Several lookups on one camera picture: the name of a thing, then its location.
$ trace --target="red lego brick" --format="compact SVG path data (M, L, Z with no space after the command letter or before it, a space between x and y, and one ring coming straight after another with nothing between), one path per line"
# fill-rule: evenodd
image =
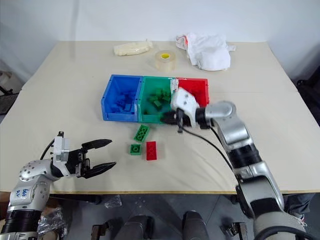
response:
M208 79L178 77L178 80L178 87L191 93L200 107L207 106L209 103Z
M157 148L155 141L146 142L146 160L157 160Z

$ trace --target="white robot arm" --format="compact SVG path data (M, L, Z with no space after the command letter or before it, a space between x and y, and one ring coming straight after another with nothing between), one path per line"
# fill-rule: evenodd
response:
M0 240L37 240L38 221L50 194L50 185L64 176L91 178L111 169L116 163L103 163L90 168L86 153L112 141L99 139L83 143L82 148L69 151L64 133L48 145L40 160L27 163L19 172L19 181L10 194L10 203ZM53 144L53 157L42 159Z

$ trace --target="blue lego brick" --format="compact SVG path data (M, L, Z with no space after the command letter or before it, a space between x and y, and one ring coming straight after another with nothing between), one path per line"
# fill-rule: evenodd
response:
M125 107L124 107L124 111L125 112L129 112L131 109L131 104L126 104Z
M138 122L142 79L143 76L111 75L101 99L103 120Z

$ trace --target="floor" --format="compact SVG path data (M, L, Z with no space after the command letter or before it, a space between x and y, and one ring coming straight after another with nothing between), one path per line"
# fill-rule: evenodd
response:
M99 205L78 202L73 204L73 220L66 240L87 240L91 236L92 225L106 221L114 223L113 231L107 232L101 240L111 240L124 222L139 214L155 219L153 239L181 240L182 218L188 210L196 210L204 219L211 239L233 239L222 231L224 224L247 223L248 239L254 239L253 221L241 211L239 204L232 204L228 195L212 194L130 194L121 195L122 206L107 209L104 206L112 196L104 196ZM306 214L306 230L320 237L320 194L311 202L311 213Z

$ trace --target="table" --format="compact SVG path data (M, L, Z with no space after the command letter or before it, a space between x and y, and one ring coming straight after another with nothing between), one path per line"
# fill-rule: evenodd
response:
M211 102L229 100L246 123L256 147L283 193L320 191L320 129L295 86L265 42L234 43L231 67L203 71L191 66L174 42L154 42L147 53L115 56L114 41L61 41L23 86L0 125L0 191L11 191L20 168L37 160L63 130L70 150L95 139L112 139L91 150L91 165L117 162L84 179L64 177L51 193L214 193L234 194L234 175L217 151L176 126L150 124L158 160L129 155L139 123L103 121L100 100L111 74L207 78ZM159 50L176 53L170 73L154 67ZM209 130L195 133L220 146Z

